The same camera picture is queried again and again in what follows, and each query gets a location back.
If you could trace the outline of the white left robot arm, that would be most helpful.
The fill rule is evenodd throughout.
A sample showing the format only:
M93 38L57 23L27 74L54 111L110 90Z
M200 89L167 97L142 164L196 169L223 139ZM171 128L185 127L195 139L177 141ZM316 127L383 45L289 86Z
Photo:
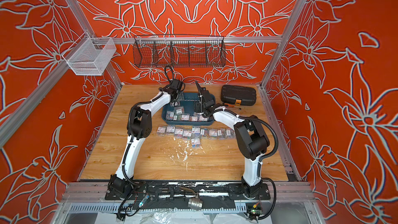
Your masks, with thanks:
M160 88L153 99L138 102L130 109L126 125L126 148L118 170L110 176L107 198L127 199L135 188L145 184L143 181L134 181L133 178L142 145L152 132L152 117L165 105L175 102L184 87L184 83L175 78L172 66L165 66L164 72L169 83Z

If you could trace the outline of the eleventh clear paper clip box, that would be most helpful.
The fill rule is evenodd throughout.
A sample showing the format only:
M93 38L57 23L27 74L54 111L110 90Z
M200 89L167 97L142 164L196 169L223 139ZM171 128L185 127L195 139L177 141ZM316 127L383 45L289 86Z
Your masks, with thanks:
M191 139L191 147L192 147L192 148L199 148L199 147L201 147L201 140L200 140L200 138L193 138L193 139Z

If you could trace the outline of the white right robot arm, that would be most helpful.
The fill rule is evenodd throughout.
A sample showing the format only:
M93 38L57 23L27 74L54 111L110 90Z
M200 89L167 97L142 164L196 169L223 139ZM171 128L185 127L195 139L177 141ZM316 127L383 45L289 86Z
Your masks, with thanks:
M234 130L239 151L245 158L241 178L242 192L248 199L256 198L263 184L262 161L273 156L278 150L279 140L276 132L267 122L255 115L245 117L226 109L215 102L206 88L201 87L199 83L195 84L203 117L211 117Z

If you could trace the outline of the blue plastic storage tray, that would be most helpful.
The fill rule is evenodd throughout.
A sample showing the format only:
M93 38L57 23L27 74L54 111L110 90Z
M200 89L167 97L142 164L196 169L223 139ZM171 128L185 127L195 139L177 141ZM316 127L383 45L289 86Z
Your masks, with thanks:
M184 107L184 114L189 114L190 117L193 116L194 113L197 112L197 110L200 110L200 97L198 96L198 93L194 92L184 92L183 93L184 100L180 102L180 106ZM191 121L191 120L182 120L182 119L177 119L177 120L168 120L166 118L167 112L173 112L174 111L174 106L167 104L163 107L161 117L162 120L165 121L167 124L176 124L176 125L203 125L203 126L209 126L212 125L215 120L213 117L209 117L208 120L206 121Z

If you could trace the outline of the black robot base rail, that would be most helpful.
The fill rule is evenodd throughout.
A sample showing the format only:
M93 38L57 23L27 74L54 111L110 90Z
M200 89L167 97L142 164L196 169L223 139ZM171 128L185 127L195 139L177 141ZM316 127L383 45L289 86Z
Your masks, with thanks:
M176 210L193 211L188 208L189 198L200 198L203 201L202 212L254 213L264 212L266 201L272 201L267 184L262 184L259 195L248 199L243 195L240 181L156 181L147 180L137 187L127 199L106 197L108 201L120 201L120 214L133 214L136 210Z

